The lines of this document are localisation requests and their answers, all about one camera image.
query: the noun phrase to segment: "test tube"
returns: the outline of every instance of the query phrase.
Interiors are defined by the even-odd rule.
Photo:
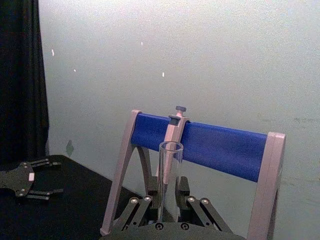
[[[159,145],[158,193],[160,206],[158,222],[177,222],[180,209],[176,201],[176,186],[180,183],[184,146],[175,141],[164,141]]]

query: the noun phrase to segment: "gray wall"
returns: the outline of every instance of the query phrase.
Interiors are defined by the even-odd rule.
[[[71,140],[72,159],[112,179],[131,109],[183,105],[194,122],[286,133],[274,239],[319,239],[319,1],[39,2],[51,154]],[[142,194],[139,165],[135,154],[124,185]],[[246,236],[256,184],[183,168]]]

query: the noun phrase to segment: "black table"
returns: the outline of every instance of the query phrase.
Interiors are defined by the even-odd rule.
[[[63,195],[53,195],[47,203],[18,203],[13,191],[0,189],[0,240],[98,240],[112,182],[65,156],[48,158],[61,162],[61,169],[36,172],[32,189],[63,188]],[[0,165],[0,171],[18,164]],[[137,195],[122,188],[116,218],[131,197]]]

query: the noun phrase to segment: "round screw head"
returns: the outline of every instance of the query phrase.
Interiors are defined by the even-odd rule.
[[[151,201],[151,197],[150,196],[145,196],[144,199],[146,202],[150,202]]]
[[[194,202],[195,201],[195,198],[193,196],[189,196],[187,198],[188,202]]]
[[[203,204],[208,204],[208,203],[209,203],[209,200],[206,199],[206,198],[204,198],[204,199],[201,200],[201,203],[203,203]]]
[[[130,200],[130,203],[136,204],[138,202],[138,198],[134,197]]]
[[[183,230],[188,230],[188,229],[189,229],[189,225],[188,225],[187,223],[182,223],[182,224],[181,224],[181,228],[182,228]]]
[[[162,224],[162,223],[157,223],[156,225],[155,225],[155,229],[157,229],[157,230],[162,230],[164,228],[164,225]]]

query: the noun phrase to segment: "blue padded bar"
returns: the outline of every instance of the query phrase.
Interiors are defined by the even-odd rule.
[[[183,159],[258,182],[266,140],[266,134],[187,122]]]
[[[139,113],[135,119],[131,143],[159,151],[159,145],[165,139],[169,122],[169,117]]]
[[[159,151],[169,121],[169,117],[138,114],[131,143]],[[266,134],[187,122],[181,139],[183,159],[257,182],[266,140]]]

